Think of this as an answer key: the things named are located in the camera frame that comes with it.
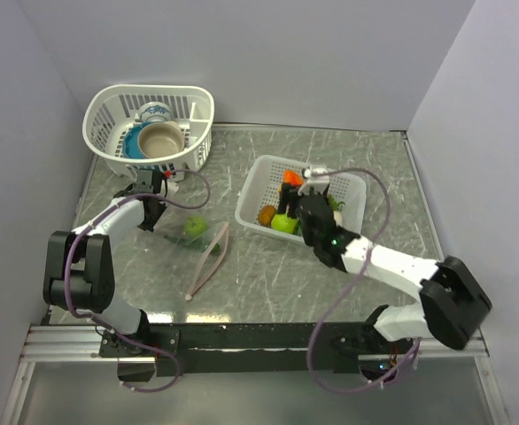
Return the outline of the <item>red fake dragon fruit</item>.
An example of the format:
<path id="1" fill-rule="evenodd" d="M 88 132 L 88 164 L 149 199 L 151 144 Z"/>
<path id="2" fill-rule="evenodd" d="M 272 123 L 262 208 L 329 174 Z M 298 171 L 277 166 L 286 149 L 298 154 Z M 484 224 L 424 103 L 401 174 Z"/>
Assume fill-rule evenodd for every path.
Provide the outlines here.
<path id="1" fill-rule="evenodd" d="M 327 195 L 327 200 L 328 200 L 329 205 L 331 206 L 332 210 L 335 212 L 341 212 L 342 208 L 345 205 L 344 201 L 337 201 L 331 194 Z"/>

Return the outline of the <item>clear zip top bag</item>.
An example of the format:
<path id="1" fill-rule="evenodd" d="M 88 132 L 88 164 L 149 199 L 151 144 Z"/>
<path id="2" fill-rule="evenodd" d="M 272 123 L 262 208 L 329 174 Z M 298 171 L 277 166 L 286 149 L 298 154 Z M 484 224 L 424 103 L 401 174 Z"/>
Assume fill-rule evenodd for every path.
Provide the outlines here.
<path id="1" fill-rule="evenodd" d="M 183 225 L 190 216 L 200 216 L 208 224 L 208 230 L 201 235 L 204 239 L 211 241 L 211 245 L 205 252 L 193 251 L 165 240 L 171 245 L 171 260 L 174 270 L 174 281 L 180 286 L 183 299 L 190 302 L 201 288 L 213 277 L 228 252 L 229 224 L 226 221 L 209 221 L 198 214 L 188 214 L 173 230 L 165 235 L 180 236 L 187 239 L 183 232 Z"/>

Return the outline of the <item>brown fake kiwi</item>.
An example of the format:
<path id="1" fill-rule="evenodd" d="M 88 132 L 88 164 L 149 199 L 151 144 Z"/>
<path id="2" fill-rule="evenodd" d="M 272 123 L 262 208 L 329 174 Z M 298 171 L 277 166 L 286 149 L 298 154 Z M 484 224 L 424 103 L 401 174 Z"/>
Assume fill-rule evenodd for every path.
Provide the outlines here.
<path id="1" fill-rule="evenodd" d="M 259 210 L 257 216 L 258 223 L 263 227 L 270 227 L 276 214 L 277 210 L 273 205 L 265 205 Z"/>

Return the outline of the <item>white fake radish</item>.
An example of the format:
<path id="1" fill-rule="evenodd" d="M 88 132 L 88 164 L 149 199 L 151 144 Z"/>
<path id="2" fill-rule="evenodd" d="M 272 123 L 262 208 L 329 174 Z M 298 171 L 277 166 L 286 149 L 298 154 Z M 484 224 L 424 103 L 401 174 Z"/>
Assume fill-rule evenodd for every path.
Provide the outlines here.
<path id="1" fill-rule="evenodd" d="M 342 227 L 343 226 L 343 217 L 342 217 L 341 212 L 334 211 L 333 212 L 333 217 L 334 217 L 334 220 L 335 220 L 336 224 L 338 226 Z"/>

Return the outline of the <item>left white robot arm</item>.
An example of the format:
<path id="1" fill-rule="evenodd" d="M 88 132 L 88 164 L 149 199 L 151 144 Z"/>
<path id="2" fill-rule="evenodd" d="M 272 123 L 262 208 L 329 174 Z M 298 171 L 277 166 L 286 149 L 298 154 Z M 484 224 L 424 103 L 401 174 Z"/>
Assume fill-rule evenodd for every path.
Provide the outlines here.
<path id="1" fill-rule="evenodd" d="M 112 247 L 130 230 L 153 231 L 167 205 L 167 174 L 142 171 L 88 223 L 51 234 L 43 278 L 43 300 L 106 328 L 104 340 L 129 356 L 151 348 L 147 314 L 116 293 Z"/>

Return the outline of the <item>red orange fake fruit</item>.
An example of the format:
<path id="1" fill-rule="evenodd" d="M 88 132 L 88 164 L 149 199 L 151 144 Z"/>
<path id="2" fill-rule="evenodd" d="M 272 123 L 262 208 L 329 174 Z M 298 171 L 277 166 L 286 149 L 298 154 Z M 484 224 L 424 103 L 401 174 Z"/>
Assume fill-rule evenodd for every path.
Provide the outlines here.
<path id="1" fill-rule="evenodd" d="M 283 183 L 288 183 L 293 187 L 301 186 L 304 180 L 301 174 L 291 171 L 285 170 L 283 172 Z"/>

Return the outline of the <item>white perforated tray basket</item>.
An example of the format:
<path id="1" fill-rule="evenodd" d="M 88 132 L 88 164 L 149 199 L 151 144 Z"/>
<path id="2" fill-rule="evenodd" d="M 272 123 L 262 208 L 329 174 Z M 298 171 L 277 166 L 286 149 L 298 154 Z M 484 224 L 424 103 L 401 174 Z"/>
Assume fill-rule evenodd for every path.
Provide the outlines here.
<path id="1" fill-rule="evenodd" d="M 248 173 L 236 204 L 235 218 L 242 226 L 263 236 L 302 245 L 301 236 L 286 234 L 264 227 L 257 221 L 260 209 L 266 205 L 277 207 L 283 172 L 301 172 L 309 167 L 306 162 L 273 155 L 258 157 Z M 366 183 L 356 174 L 335 174 L 329 178 L 329 194 L 340 204 L 344 228 L 361 232 L 366 205 Z"/>

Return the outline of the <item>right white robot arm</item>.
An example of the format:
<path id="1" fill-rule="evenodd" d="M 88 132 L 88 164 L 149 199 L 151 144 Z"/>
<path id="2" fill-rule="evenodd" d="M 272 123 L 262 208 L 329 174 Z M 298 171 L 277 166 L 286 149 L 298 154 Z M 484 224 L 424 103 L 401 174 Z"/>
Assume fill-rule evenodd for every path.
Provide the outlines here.
<path id="1" fill-rule="evenodd" d="M 372 352 L 406 338 L 434 338 L 463 350 L 492 309 L 492 302 L 464 262 L 453 256 L 424 259 L 372 243 L 338 225 L 325 195 L 284 183 L 278 210 L 298 219 L 305 244 L 327 267 L 367 276 L 400 290 L 413 304 L 380 306 L 363 332 Z"/>

